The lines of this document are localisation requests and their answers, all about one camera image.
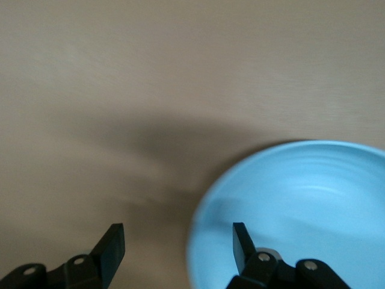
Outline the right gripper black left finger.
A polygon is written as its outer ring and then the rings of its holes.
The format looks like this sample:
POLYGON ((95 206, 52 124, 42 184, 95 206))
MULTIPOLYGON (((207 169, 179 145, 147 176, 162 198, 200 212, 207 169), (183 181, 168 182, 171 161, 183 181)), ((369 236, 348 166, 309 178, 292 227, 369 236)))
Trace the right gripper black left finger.
POLYGON ((73 256, 51 271, 40 263, 21 265, 1 279, 1 288, 108 288, 124 255, 124 227, 115 223, 90 253, 73 256))

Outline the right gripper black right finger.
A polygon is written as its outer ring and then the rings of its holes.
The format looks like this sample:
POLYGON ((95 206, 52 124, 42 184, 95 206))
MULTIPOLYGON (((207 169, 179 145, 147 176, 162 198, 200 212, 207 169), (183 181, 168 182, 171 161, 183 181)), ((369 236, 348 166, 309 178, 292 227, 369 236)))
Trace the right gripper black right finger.
POLYGON ((227 288, 349 288, 326 263, 301 259, 295 266, 286 264, 272 249, 258 249, 244 223, 233 224, 233 255, 238 274, 227 288))

